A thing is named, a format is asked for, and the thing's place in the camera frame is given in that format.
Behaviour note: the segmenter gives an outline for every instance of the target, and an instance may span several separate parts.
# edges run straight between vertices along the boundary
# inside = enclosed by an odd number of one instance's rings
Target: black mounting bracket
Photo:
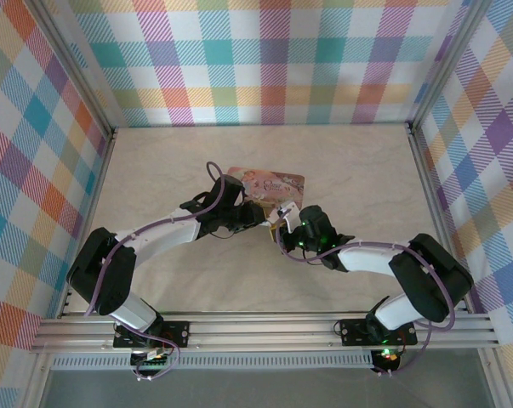
[[[132,333],[122,325],[116,325],[114,328],[115,335],[112,341],[114,349],[153,349],[162,347],[162,344],[157,340],[149,340]],[[185,349],[188,347],[188,340],[190,337],[190,322],[189,321],[158,321],[153,324],[145,332],[156,336],[171,340],[177,344],[179,348]]]
[[[407,323],[396,330],[389,331],[383,341],[377,341],[367,330],[365,319],[343,319],[339,321],[341,344],[344,346],[414,346],[417,333],[413,323]]]

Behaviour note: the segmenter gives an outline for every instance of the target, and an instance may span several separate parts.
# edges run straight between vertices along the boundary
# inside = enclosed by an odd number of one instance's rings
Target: vent grille
[[[276,370],[372,366],[371,352],[348,350],[306,353],[196,353],[181,355],[177,369]],[[120,370],[128,367],[129,354],[57,354],[52,366],[55,370]]]

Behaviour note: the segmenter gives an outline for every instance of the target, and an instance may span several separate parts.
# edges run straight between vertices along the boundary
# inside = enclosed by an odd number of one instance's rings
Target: card
[[[245,167],[230,167],[228,174],[241,180],[246,200],[264,208],[268,217],[271,210],[285,201],[294,201],[301,209],[305,177],[298,174],[271,172]]]

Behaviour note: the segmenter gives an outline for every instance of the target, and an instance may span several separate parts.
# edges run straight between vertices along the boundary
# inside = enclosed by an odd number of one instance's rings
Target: plaid wall
[[[513,377],[513,0],[494,0],[423,130],[454,245]]]
[[[0,1],[0,407],[58,305],[105,137],[21,0]]]
[[[469,2],[47,0],[132,127],[405,122]]]

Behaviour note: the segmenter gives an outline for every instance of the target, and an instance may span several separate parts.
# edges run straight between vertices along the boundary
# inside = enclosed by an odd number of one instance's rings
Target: table surface
[[[304,206],[321,206],[346,235],[435,235],[402,125],[121,129],[92,229],[127,230],[171,213],[212,187],[207,161],[304,175]],[[365,311],[401,288],[388,276],[295,263],[257,227],[154,257],[135,270],[132,291],[159,311]],[[74,294],[67,308],[87,304]]]

